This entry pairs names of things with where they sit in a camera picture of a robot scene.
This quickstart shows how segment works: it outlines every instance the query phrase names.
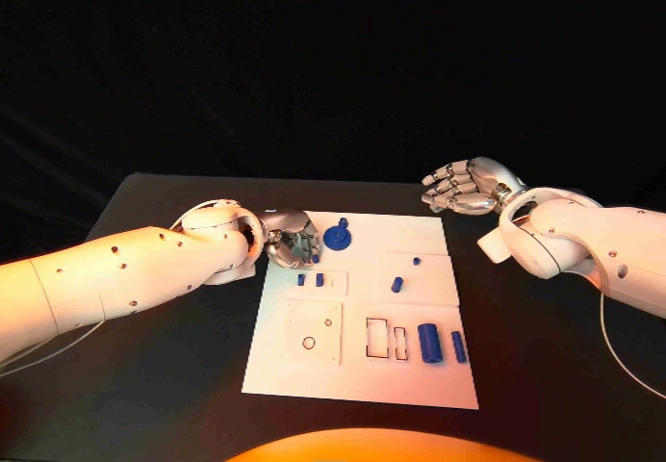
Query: white robotic arm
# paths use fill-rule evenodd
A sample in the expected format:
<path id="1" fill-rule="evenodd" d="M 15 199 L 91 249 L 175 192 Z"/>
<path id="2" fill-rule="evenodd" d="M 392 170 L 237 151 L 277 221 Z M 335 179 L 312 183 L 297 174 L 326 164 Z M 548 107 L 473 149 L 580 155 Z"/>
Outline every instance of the white robotic arm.
<path id="1" fill-rule="evenodd" d="M 604 208 L 581 194 L 529 189 L 496 161 L 449 164 L 424 178 L 434 212 L 499 213 L 499 227 L 479 240 L 495 263 L 511 256 L 548 279 L 583 275 L 603 293 L 666 318 L 666 215 Z"/>
<path id="2" fill-rule="evenodd" d="M 319 240 L 307 214 L 257 216 L 237 201 L 215 200 L 170 229 L 136 229 L 0 266 L 0 363 L 79 326 L 143 311 L 202 284 L 252 276 L 263 247 L 284 267 L 313 264 Z"/>

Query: robotic hand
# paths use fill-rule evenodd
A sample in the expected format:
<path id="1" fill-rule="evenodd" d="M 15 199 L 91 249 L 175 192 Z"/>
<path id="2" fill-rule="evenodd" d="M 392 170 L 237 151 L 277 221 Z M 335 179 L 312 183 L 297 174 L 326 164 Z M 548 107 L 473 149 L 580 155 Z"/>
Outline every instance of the robotic hand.
<path id="1" fill-rule="evenodd" d="M 255 215 L 234 200 L 211 200 L 169 229 L 136 229 L 0 266 L 0 366 L 74 328 L 252 276 L 263 248 L 284 268 L 317 261 L 306 212 Z"/>
<path id="2" fill-rule="evenodd" d="M 666 318 L 666 214 L 531 189 L 485 157 L 453 162 L 423 183 L 436 184 L 423 195 L 436 213 L 499 213 L 499 227 L 479 240 L 495 263 L 513 257 L 542 279 L 580 274 L 607 296 Z"/>

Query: white board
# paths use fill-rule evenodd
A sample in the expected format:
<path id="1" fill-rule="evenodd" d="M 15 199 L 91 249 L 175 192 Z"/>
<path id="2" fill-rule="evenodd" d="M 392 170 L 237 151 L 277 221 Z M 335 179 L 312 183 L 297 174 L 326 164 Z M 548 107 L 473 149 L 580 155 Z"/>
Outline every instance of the white board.
<path id="1" fill-rule="evenodd" d="M 309 215 L 320 236 L 346 217 L 352 245 L 342 251 L 322 245 L 310 270 L 270 265 L 242 392 L 479 409 L 469 353 L 460 364 L 451 340 L 453 331 L 463 341 L 464 333 L 440 218 Z M 325 273 L 320 288 L 317 272 Z M 389 289 L 397 276 L 400 293 Z M 369 318 L 387 320 L 388 358 L 366 354 Z M 434 364 L 421 355 L 418 325 L 427 322 L 437 325 L 444 358 Z M 398 345 L 395 327 L 405 329 Z"/>

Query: black tabletop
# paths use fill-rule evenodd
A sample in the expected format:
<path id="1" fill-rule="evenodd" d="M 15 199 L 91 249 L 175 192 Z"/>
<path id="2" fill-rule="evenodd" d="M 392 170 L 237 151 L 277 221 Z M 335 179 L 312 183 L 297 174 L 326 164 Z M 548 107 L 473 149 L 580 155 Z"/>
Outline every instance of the black tabletop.
<path id="1" fill-rule="evenodd" d="M 169 227 L 212 198 L 234 198 L 250 210 L 430 216 L 421 191 L 407 184 L 134 174 L 90 239 Z M 52 360 L 0 379 L 0 455 L 219 461 L 296 434 L 371 426 L 456 436 L 547 460 L 663 460 L 666 401 L 611 358 L 597 290 L 578 276 L 544 281 L 513 261 L 490 262 L 476 240 L 496 215 L 441 219 L 479 411 L 241 393 L 263 256 L 255 277 L 108 321 Z M 619 355 L 665 390 L 663 321 L 607 300 L 607 322 Z"/>

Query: black backdrop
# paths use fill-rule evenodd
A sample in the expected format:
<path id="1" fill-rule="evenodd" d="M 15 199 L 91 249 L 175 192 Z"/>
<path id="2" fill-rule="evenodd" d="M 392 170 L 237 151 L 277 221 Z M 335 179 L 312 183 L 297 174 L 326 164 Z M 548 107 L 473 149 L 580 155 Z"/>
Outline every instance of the black backdrop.
<path id="1" fill-rule="evenodd" d="M 5 2 L 3 260 L 79 242 L 134 171 L 417 182 L 485 155 L 531 185 L 663 209 L 658 17 Z"/>

